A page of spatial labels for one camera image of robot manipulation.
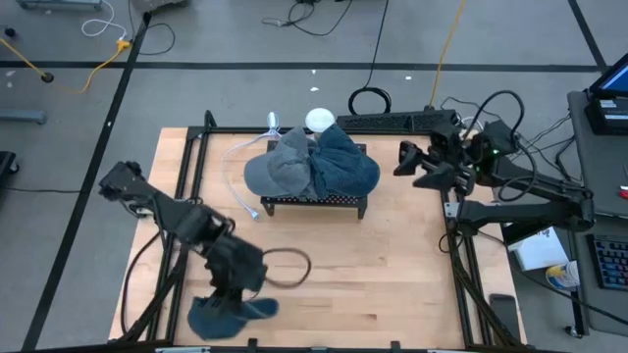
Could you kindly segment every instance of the blue cloth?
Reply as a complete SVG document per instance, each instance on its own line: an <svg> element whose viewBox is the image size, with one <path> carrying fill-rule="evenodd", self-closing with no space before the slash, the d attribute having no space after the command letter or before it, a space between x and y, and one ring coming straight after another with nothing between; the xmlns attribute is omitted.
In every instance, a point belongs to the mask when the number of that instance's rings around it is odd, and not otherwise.
<svg viewBox="0 0 628 353"><path fill-rule="evenodd" d="M214 309L215 297L194 297L187 313L189 327L200 338L222 339L237 336L250 320L270 319L279 312L279 302L272 298L253 299L236 309Z"/></svg>
<svg viewBox="0 0 628 353"><path fill-rule="evenodd" d="M330 193L362 197L380 180L380 167L362 153L338 125L328 127L311 151L314 188L325 198Z"/></svg>

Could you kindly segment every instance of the desk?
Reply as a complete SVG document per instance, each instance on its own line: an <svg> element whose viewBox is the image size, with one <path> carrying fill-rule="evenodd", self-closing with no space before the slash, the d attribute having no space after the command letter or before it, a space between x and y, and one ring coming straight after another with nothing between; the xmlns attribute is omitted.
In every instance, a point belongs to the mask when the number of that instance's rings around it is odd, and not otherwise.
<svg viewBox="0 0 628 353"><path fill-rule="evenodd" d="M628 182L622 167L622 162L628 162L625 155L628 151L628 136L594 135L584 112L588 104L586 94L571 92L567 98L583 181L594 192L597 214L597 223L592 229L569 237L571 256L578 260L582 299L620 318L628 318L628 292L601 289L598 286L585 238L588 233L628 236L628 220L623 219L628 217L628 201L621 199L617 191L619 184ZM584 310L584 319L584 324L594 329L628 336L628 327L600 314Z"/></svg>
<svg viewBox="0 0 628 353"><path fill-rule="evenodd" d="M173 195L186 137L185 128L162 129L149 182ZM364 220L354 209L278 206L274 217L262 214L254 222L223 185L220 160L232 146L252 139L251 134L211 133L209 135L200 196L228 217L235 219L235 233L261 248L290 246L309 253L312 273L301 287L280 290L265 285L260 297L280 301L280 313L270 320L249 323L237 337L204 342L188 327L185 319L193 296L208 296L210 273L195 255L188 259L175 343L181 345L245 346L256 337L260 346L275 347L362 347L388 348L398 340L403 348L463 348L461 324L448 255L439 251L445 232L439 192L412 188L413 177L393 176L399 141L407 138L422 148L427 137L355 135L365 143L369 156L382 171L380 183L369 195ZM242 171L250 158L264 153L266 141L231 154L227 178L249 205L261 210L260 198L246 189ZM195 160L192 152L191 161ZM187 181L189 189L191 179ZM470 199L493 199L490 189L476 187ZM155 233L151 220L137 226L131 258ZM497 225L484 231L500 236ZM484 293L516 297L503 246L477 237L476 254ZM138 261L130 283L128 323L132 323L153 295L161 260L159 242ZM269 257L269 277L293 280L304 265L289 256ZM477 312L470 298L472 319ZM163 336L170 306L162 307L158 337ZM120 305L111 328L111 337L121 335ZM525 332L521 318L522 341ZM475 342L481 342L477 320L472 320Z"/></svg>

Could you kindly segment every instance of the wooden table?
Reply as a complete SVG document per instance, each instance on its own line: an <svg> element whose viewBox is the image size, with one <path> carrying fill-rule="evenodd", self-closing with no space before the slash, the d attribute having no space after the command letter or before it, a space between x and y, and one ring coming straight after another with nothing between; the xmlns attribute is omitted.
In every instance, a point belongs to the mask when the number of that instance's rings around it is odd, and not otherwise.
<svg viewBox="0 0 628 353"><path fill-rule="evenodd" d="M149 182L170 195L176 188L185 135L186 128L162 129L150 172ZM190 330L186 315L192 298L210 295L213 287L209 285L209 271L203 268L204 261L190 255L176 344L244 346L248 338L255 337L260 346L278 347L386 348L392 340L398 340L403 348L463 348L451 263L438 247L439 238L445 233L440 194L412 187L416 176L393 176L402 137L353 136L355 142L366 143L369 156L381 167L380 182L369 194L362 221L357 220L354 209L324 207L278 206L275 216L268 217L259 196L248 191L243 178L244 164L265 152L266 141L237 150L226 163L227 178L239 195L258 209L262 215L259 222L253 221L236 202L221 176L223 153L252 137L210 135L200 196L211 207L235 219L238 236L262 249L290 246L307 252L314 265L312 273L297 289L264 286L259 297L280 301L277 317L249 323L235 338L205 342ZM427 148L427 137L407 139ZM186 190L190 190L193 171L189 175ZM469 199L489 202L493 195L488 188L476 187ZM501 237L498 226L483 230ZM152 220L138 223L131 258L155 231ZM503 246L483 237L475 237L474 241L487 298L491 293L516 297ZM154 293L161 254L157 241L141 257L132 274L129 325ZM295 280L304 270L302 260L290 255L269 256L265 261L269 265L268 276L274 279ZM481 342L475 320L477 311L467 298L474 340ZM169 305L170 300L166 300L161 324L166 322ZM119 318L120 305L111 337L121 335ZM525 342L521 318L519 322Z"/></svg>

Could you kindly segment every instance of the gray floor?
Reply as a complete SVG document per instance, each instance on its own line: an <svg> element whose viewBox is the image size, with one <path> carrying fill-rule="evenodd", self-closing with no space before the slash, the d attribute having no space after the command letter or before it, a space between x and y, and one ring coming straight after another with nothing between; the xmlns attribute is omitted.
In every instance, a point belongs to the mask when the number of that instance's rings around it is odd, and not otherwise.
<svg viewBox="0 0 628 353"><path fill-rule="evenodd" d="M130 29L126 0L110 0L115 22ZM628 51L622 33L628 25L621 0L579 0L605 60L612 64ZM338 29L327 37L311 37L293 28L260 23L263 17L283 18L289 0L191 0L187 8L153 17L177 33L177 45L161 56L140 56L139 62L353 62L372 59L382 0L356 0ZM324 0L308 28L329 28L344 4ZM434 64L455 15L454 0L393 0L387 17L379 62ZM0 2L0 24L14 26L15 45L36 61L104 61L120 36L115 28L96 38L80 32L92 17L108 19L108 10L69 11L55 7L25 11L13 1ZM133 11L137 27L139 15ZM148 32L143 51L164 48L169 33ZM125 53L118 61L125 61ZM0 48L0 61L15 60ZM594 65L595 61L566 0L469 1L445 60L452 64ZM57 81L80 87L89 70L50 69ZM30 70L0 68L0 107L42 109L45 126L0 123L0 149L19 154L21 172L15 187L79 189L96 140L109 111L122 70L103 70L80 96L44 85ZM283 126L302 123L314 107L347 114L346 99L364 84L366 71L318 70L148 70L131 75L99 175L119 160L136 160L148 172L159 130L163 126L200 125L210 109L220 126L261 126L275 111ZM481 102L492 92L509 88L520 93L527 115L520 131L531 137L566 115L566 94L580 90L597 74L445 72L437 104L447 96ZM427 104L434 72L380 71L372 85L387 90L396 111ZM382 109L379 101L360 97L358 110ZM463 116L472 108L448 102ZM505 121L516 119L513 102L499 99L491 107ZM569 123L539 146L567 138ZM548 151L553 155L557 150ZM518 160L525 165L523 158ZM565 154L569 172L578 176L575 148ZM543 160L541 171L557 173ZM49 269L76 202L75 195L8 192L0 212L0 351L20 349ZM119 206L92 195L80 223L39 348L104 342L108 336L135 221ZM582 340L562 327L571 324L571 306L562 298L516 277L525 329L532 344L573 352L616 352L628 339L592 331Z"/></svg>

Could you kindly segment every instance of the black metal rack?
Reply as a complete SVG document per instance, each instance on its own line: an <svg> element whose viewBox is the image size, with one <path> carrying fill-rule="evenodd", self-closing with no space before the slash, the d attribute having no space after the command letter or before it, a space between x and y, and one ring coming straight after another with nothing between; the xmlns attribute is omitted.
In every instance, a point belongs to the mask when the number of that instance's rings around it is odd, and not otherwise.
<svg viewBox="0 0 628 353"><path fill-rule="evenodd" d="M277 141L268 141L267 152L275 149ZM366 154L366 145L364 143L356 143L357 148ZM324 206L324 207L343 207L357 209L357 219L362 220L368 207L368 197L352 197L344 195L329 195L324 199L299 199L298 197L265 197L262 196L261 204L266 210L268 216L275 215L275 205L291 205L291 206Z"/></svg>

